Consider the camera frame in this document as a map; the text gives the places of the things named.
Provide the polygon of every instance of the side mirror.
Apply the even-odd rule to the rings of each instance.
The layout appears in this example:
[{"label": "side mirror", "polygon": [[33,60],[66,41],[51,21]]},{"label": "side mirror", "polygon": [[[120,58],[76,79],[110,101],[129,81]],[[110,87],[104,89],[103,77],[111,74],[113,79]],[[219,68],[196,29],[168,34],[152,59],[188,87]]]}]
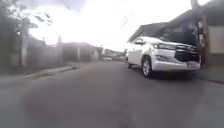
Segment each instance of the side mirror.
[{"label": "side mirror", "polygon": [[135,44],[136,44],[136,45],[143,45],[143,44],[145,44],[145,43],[143,43],[143,42],[135,42]]}]

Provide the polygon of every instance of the headlight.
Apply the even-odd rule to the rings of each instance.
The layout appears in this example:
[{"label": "headlight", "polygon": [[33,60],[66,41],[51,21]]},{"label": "headlight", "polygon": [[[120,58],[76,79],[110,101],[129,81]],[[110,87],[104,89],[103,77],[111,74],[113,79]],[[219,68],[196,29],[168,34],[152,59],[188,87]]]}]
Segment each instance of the headlight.
[{"label": "headlight", "polygon": [[156,49],[167,49],[167,50],[175,50],[176,49],[176,45],[163,44],[163,43],[154,44],[153,47]]}]

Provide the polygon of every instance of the alloy rim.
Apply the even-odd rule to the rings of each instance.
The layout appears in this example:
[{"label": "alloy rim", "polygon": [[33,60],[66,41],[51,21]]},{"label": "alloy rim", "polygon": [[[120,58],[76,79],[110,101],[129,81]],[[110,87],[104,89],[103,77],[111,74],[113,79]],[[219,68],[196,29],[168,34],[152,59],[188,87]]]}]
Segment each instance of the alloy rim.
[{"label": "alloy rim", "polygon": [[148,60],[145,60],[143,62],[143,73],[144,75],[148,76],[149,72],[150,72],[150,64],[149,64],[149,61]]}]

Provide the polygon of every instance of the car door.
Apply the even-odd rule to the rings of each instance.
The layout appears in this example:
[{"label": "car door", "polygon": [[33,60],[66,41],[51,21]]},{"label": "car door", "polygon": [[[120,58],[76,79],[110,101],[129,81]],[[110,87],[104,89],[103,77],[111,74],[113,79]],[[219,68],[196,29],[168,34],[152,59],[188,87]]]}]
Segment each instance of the car door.
[{"label": "car door", "polygon": [[137,39],[134,43],[133,49],[133,64],[141,65],[141,55],[142,55],[142,47],[143,40],[141,38]]}]

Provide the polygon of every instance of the car grille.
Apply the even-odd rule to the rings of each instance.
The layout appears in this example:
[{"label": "car grille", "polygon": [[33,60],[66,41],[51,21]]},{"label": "car grille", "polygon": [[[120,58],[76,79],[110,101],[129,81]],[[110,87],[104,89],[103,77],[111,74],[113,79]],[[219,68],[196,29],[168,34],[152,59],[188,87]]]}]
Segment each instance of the car grille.
[{"label": "car grille", "polygon": [[186,45],[177,45],[176,51],[198,52],[196,47]]},{"label": "car grille", "polygon": [[186,52],[186,51],[176,51],[174,58],[181,62],[188,62],[188,61],[199,62],[200,61],[200,57],[198,53]]}]

